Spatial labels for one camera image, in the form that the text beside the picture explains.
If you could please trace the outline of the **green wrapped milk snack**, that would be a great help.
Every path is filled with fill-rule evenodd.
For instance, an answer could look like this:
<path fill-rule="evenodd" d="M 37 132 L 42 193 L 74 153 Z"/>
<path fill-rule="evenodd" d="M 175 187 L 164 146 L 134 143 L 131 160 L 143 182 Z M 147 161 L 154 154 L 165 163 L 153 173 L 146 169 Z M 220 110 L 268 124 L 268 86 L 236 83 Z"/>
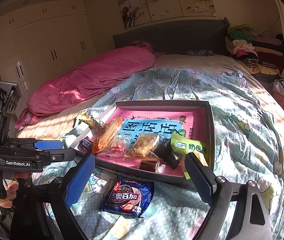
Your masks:
<path fill-rule="evenodd" d="M 185 167 L 185 157 L 188 153 L 194 153 L 195 156 L 200 160 L 200 162 L 204 165 L 209 167 L 210 163 L 210 146 L 199 141 L 199 140 L 192 140 L 178 133 L 173 133 L 171 135 L 171 146 L 175 152 L 181 154 L 182 158 L 180 161 L 182 171 L 184 176 L 187 180 L 190 179 L 188 172 L 186 171 Z"/>

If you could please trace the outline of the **pink blue book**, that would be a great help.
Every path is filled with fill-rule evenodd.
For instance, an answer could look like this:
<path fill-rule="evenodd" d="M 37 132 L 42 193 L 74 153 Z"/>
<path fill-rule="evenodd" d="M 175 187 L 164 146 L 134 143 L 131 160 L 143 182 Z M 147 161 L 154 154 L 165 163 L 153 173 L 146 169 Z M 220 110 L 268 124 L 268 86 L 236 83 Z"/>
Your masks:
<path fill-rule="evenodd" d="M 184 159 L 194 153 L 207 164 L 207 147 L 191 135 L 191 112 L 134 111 L 117 107 L 93 142 L 98 159 L 125 168 L 187 177 Z"/>

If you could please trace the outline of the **dark bed headboard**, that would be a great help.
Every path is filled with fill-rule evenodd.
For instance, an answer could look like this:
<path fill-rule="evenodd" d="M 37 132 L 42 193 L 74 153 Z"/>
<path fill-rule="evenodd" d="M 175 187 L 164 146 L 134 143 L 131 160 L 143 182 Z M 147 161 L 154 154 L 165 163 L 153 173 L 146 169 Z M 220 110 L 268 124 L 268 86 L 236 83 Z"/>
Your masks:
<path fill-rule="evenodd" d="M 225 37 L 229 26 L 227 18 L 164 22 L 114 35 L 113 41 L 115 48 L 128 46 L 134 41 L 145 41 L 159 53 L 212 50 L 215 54 L 227 55 Z"/>

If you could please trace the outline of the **brown Snickers bar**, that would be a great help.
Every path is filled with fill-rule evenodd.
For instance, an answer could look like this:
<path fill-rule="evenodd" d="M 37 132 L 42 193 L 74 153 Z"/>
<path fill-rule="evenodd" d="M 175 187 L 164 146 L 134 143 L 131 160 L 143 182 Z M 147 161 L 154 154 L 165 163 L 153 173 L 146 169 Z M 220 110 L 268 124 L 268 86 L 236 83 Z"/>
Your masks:
<path fill-rule="evenodd" d="M 91 151 L 93 148 L 93 142 L 88 137 L 85 137 L 80 141 L 80 146 L 87 151 Z"/>

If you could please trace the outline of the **clear wrapped meat floss cake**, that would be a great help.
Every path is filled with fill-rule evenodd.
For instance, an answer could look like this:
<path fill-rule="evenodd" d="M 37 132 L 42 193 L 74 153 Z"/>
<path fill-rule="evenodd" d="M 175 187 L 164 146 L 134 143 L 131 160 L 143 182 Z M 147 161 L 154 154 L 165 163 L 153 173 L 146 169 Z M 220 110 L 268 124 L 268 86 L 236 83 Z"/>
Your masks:
<path fill-rule="evenodd" d="M 156 133 L 141 133 L 127 155 L 134 158 L 150 158 L 159 141 L 160 136 Z"/>

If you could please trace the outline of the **pile of clothes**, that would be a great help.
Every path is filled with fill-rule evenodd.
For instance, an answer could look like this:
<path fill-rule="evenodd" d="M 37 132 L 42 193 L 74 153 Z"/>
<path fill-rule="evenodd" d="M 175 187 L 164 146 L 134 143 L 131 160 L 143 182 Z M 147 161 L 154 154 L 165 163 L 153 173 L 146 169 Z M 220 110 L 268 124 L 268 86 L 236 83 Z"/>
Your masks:
<path fill-rule="evenodd" d="M 257 35 L 247 24 L 228 27 L 226 49 L 250 74 L 280 75 L 284 69 L 284 38 Z"/>

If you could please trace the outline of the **black wrapped snack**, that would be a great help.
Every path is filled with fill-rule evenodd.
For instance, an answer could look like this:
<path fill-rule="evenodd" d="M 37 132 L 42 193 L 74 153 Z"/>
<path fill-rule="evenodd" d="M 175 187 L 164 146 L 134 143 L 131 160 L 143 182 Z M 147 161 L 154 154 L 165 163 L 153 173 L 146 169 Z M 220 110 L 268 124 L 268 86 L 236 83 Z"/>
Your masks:
<path fill-rule="evenodd" d="M 162 140 L 153 153 L 172 169 L 176 169 L 178 167 L 182 158 L 180 153 L 175 152 L 172 149 L 170 139 Z"/>

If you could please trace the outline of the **wall painting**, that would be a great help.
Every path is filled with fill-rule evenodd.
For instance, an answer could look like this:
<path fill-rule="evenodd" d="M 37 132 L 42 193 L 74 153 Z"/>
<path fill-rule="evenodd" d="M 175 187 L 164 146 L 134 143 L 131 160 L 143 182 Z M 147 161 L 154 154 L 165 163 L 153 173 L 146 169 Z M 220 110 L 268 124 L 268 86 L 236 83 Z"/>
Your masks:
<path fill-rule="evenodd" d="M 124 28 L 170 18 L 216 16 L 213 0 L 117 0 Z"/>

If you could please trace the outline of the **yellow long snack packet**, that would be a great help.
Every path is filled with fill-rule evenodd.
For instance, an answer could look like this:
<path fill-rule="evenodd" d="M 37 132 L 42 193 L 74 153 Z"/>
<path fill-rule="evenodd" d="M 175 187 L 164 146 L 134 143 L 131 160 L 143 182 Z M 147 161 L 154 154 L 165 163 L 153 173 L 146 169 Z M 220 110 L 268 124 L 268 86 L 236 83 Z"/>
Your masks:
<path fill-rule="evenodd" d="M 103 132 L 108 124 L 105 122 L 101 121 L 99 118 L 94 118 L 91 114 L 81 111 L 76 119 L 78 121 L 84 122 L 87 124 L 90 128 L 96 129 L 97 131 Z"/>

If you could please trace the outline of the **blue Oreo cookie packet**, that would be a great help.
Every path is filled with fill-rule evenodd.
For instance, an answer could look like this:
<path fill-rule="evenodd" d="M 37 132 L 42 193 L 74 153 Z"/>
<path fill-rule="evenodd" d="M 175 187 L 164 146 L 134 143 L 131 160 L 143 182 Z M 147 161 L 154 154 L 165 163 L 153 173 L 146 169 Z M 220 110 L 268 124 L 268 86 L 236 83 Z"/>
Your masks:
<path fill-rule="evenodd" d="M 153 199 L 154 189 L 154 182 L 118 178 L 102 201 L 99 211 L 141 218 Z"/>

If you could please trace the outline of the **orange cracker packet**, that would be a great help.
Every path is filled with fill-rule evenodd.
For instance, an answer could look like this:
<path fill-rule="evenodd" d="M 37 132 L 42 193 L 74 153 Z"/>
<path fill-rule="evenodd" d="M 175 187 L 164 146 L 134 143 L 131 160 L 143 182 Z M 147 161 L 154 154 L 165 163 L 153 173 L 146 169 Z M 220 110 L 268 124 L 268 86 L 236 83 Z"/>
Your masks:
<path fill-rule="evenodd" d="M 109 124 L 107 124 L 105 131 L 102 135 L 98 136 L 92 146 L 92 154 L 96 155 L 99 152 L 106 149 L 110 142 L 117 135 L 123 123 L 123 118 L 114 118 Z"/>

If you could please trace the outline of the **dark brown candy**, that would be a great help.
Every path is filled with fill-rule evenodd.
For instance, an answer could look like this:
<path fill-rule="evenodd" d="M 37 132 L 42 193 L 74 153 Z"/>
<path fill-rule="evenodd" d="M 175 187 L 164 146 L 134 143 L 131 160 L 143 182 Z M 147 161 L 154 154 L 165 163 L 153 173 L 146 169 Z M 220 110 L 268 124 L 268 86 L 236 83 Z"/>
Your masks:
<path fill-rule="evenodd" d="M 164 174 L 166 165 L 162 164 L 159 160 L 143 160 L 140 163 L 139 170 Z"/>

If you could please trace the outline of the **pink blanket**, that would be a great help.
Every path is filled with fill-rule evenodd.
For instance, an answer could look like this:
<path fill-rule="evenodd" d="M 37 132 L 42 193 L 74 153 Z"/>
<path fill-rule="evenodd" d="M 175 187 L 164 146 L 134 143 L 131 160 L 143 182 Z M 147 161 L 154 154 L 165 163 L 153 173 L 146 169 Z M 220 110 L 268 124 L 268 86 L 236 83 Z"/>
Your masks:
<path fill-rule="evenodd" d="M 43 83 L 28 98 L 15 129 L 21 131 L 46 116 L 64 111 L 113 88 L 118 82 L 153 66 L 155 56 L 145 41 L 107 51 Z"/>

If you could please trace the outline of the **grey cardboard box tray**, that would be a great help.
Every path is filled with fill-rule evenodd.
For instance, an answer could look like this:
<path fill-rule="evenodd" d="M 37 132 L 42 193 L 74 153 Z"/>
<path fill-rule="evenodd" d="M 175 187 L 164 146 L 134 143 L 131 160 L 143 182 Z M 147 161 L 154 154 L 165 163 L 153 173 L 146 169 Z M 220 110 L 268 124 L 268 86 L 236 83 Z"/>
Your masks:
<path fill-rule="evenodd" d="M 194 153 L 214 169 L 214 124 L 207 101 L 118 101 L 98 114 L 110 125 L 104 132 L 87 127 L 71 147 L 93 147 L 96 166 L 169 184 L 184 184 L 184 159 Z"/>

